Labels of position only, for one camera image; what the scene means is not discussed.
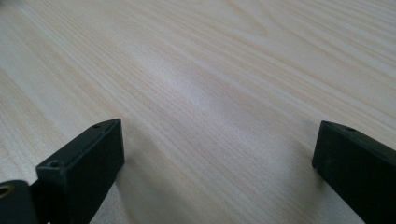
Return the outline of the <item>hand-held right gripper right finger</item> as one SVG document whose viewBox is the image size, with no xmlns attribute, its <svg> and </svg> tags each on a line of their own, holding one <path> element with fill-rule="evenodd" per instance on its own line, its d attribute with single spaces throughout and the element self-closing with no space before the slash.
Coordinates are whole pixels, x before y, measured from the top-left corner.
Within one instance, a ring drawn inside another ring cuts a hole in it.
<svg viewBox="0 0 396 224">
<path fill-rule="evenodd" d="M 323 120 L 312 166 L 366 224 L 396 224 L 396 150 Z"/>
</svg>

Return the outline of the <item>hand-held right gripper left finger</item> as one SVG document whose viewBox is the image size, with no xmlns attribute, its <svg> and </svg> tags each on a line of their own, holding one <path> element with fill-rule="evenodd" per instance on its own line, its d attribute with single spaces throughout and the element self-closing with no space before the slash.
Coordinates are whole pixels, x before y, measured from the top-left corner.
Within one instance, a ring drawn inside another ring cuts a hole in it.
<svg viewBox="0 0 396 224">
<path fill-rule="evenodd" d="M 92 125 L 36 167 L 40 224 L 89 224 L 124 164 L 120 119 Z"/>
</svg>

